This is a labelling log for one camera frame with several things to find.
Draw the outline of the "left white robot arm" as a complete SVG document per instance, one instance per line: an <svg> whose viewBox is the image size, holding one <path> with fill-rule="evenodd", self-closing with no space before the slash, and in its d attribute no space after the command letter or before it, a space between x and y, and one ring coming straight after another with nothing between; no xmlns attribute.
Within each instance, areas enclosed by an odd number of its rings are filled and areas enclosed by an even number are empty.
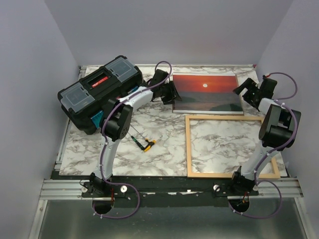
<svg viewBox="0 0 319 239"><path fill-rule="evenodd" d="M134 92L120 98L109 99L100 120L102 144L97 169L91 173L89 181L95 193L104 197L113 185L108 179L113 175L113 163L121 140L128 134L133 112L160 98L164 105L180 100L176 87L169 79L171 72L156 69L153 77L142 83Z"/></svg>

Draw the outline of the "sunset photo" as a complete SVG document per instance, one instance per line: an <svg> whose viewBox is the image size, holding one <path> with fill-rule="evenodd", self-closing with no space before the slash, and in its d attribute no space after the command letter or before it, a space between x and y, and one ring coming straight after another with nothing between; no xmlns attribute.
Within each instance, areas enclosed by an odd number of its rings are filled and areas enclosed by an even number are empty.
<svg viewBox="0 0 319 239"><path fill-rule="evenodd" d="M173 113L243 115L240 96L233 93L238 79L226 73L174 73L172 81L181 101L175 100Z"/></svg>

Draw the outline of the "green black screwdriver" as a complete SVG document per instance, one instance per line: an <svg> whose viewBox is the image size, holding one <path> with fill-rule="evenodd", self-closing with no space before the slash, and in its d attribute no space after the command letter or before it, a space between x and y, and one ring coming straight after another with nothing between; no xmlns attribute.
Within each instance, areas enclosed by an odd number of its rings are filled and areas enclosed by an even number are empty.
<svg viewBox="0 0 319 239"><path fill-rule="evenodd" d="M132 140L134 141L134 143L139 147L139 149L141 149L142 151L145 150L144 146L143 146L140 142L138 142L137 139L136 139L134 136L131 135L131 139L132 139Z"/></svg>

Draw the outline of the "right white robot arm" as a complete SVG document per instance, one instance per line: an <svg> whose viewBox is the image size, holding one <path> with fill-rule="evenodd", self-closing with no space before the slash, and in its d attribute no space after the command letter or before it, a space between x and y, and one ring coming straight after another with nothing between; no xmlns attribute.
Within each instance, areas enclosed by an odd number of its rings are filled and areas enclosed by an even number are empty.
<svg viewBox="0 0 319 239"><path fill-rule="evenodd" d="M280 151L291 147L296 139L302 114L287 108L278 99L272 99L276 85L277 81L264 76L261 85L247 78L233 90L239 95L246 89L243 100L265 114L258 135L260 141L255 151L249 160L233 173L229 183L229 189L235 195L252 191L265 166Z"/></svg>

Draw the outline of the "wooden picture frame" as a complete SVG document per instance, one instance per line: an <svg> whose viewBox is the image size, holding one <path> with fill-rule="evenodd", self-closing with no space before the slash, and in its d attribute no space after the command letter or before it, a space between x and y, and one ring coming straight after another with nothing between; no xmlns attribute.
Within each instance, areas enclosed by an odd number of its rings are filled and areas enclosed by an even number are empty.
<svg viewBox="0 0 319 239"><path fill-rule="evenodd" d="M185 116L185 136L186 136L186 161L188 178L231 178L232 173L197 173L192 171L191 157L191 130L190 120L226 120L226 121L259 121L263 122L263 117L256 116L215 116L215 115L186 115Z"/></svg>

